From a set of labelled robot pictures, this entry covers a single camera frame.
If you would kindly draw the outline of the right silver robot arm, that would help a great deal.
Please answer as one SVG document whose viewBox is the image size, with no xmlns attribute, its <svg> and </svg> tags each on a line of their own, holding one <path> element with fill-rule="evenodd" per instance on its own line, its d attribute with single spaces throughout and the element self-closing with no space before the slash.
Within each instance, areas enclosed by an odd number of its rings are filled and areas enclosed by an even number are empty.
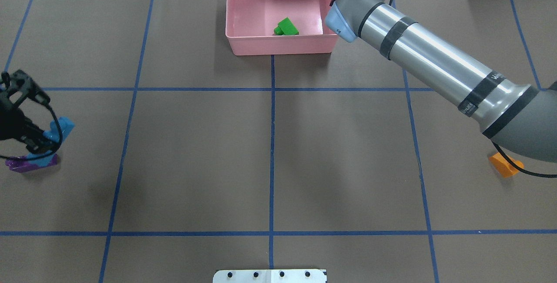
<svg viewBox="0 0 557 283">
<path fill-rule="evenodd" d="M 515 84 L 444 41 L 385 0 L 332 0 L 325 22 L 360 38 L 480 125 L 483 136 L 521 156 L 556 162 L 556 88 Z"/>
</svg>

